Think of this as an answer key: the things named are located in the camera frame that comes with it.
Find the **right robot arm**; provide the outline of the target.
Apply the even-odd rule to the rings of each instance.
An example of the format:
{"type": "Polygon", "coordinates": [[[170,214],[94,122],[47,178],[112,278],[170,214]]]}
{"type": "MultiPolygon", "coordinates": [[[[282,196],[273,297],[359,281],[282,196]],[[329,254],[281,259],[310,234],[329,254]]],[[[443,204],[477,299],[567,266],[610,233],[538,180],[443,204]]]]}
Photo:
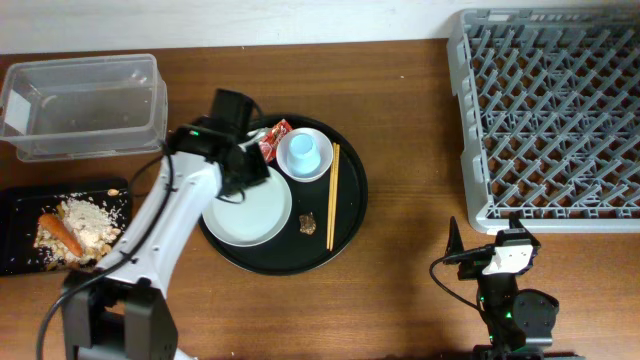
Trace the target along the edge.
{"type": "Polygon", "coordinates": [[[500,230],[492,244],[465,249],[454,218],[444,256],[438,264],[456,265],[460,280],[474,280],[478,288],[470,302],[449,288],[444,291],[476,310],[488,329],[488,345],[476,345],[466,357],[472,360],[577,359],[574,353],[548,353],[552,330],[559,313],[559,301],[535,289],[521,289],[517,277],[533,267],[541,247],[518,216],[509,215],[508,227],[500,230]]]}

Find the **brown walnut shell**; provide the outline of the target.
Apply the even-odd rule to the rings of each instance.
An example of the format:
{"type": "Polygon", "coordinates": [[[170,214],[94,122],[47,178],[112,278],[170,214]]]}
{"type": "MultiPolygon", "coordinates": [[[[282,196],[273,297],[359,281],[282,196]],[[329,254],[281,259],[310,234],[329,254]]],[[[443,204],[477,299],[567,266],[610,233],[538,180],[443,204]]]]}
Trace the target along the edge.
{"type": "Polygon", "coordinates": [[[317,224],[312,212],[299,216],[300,229],[302,234],[313,235],[316,231],[317,224]]]}

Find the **white tissue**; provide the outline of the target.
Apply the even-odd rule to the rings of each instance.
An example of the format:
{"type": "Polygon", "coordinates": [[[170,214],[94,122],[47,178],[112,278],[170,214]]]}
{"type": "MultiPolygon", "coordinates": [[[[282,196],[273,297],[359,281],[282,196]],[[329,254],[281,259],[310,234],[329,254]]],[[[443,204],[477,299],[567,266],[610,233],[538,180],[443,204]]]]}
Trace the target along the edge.
{"type": "Polygon", "coordinates": [[[249,139],[241,144],[241,147],[246,150],[253,144],[258,144],[269,132],[268,128],[257,129],[248,133],[249,139]]]}

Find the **grey round plate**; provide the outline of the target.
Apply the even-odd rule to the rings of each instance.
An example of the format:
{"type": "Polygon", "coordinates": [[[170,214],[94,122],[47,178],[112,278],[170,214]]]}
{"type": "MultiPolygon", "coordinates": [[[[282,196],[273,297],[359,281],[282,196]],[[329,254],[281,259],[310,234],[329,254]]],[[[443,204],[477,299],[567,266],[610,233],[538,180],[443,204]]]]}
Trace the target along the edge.
{"type": "Polygon", "coordinates": [[[269,241],[288,222],[292,195],[284,177],[269,167],[264,182],[240,194],[214,199],[202,212],[206,228],[221,242],[252,247],[269,241]]]}

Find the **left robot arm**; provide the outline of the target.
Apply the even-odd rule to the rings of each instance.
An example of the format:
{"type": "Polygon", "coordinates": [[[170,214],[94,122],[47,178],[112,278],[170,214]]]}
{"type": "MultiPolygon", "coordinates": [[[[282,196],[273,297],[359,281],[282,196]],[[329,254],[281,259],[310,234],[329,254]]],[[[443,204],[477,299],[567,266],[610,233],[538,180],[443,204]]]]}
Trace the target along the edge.
{"type": "Polygon", "coordinates": [[[205,208],[268,177],[249,137],[258,109],[250,97],[219,89],[209,115],[163,143],[158,177],[114,249],[94,271],[71,272],[50,309],[62,313],[67,358],[186,358],[166,303],[169,283],[205,208]]]}

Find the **rice and peanut shell scraps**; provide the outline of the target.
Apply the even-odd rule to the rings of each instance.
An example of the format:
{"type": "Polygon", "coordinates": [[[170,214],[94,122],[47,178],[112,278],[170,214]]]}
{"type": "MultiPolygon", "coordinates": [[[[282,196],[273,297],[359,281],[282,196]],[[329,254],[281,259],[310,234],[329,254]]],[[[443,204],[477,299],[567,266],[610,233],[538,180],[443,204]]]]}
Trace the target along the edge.
{"type": "Polygon", "coordinates": [[[82,246],[84,255],[73,255],[38,223],[38,218],[33,247],[44,256],[44,270],[88,268],[106,256],[126,227],[125,196],[124,191],[115,188],[106,191],[105,200],[99,200],[97,195],[88,193],[60,196],[60,201],[43,214],[59,217],[82,246]]]}

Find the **orange carrot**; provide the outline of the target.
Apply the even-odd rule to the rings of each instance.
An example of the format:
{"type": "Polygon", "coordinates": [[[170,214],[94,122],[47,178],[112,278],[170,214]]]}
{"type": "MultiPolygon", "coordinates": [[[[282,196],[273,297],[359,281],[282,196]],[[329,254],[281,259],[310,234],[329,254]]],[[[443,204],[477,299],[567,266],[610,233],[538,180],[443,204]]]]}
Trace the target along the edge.
{"type": "Polygon", "coordinates": [[[39,217],[38,223],[52,236],[62,242],[73,255],[76,257],[82,257],[84,255],[82,246],[59,217],[53,214],[43,214],[39,217]]]}

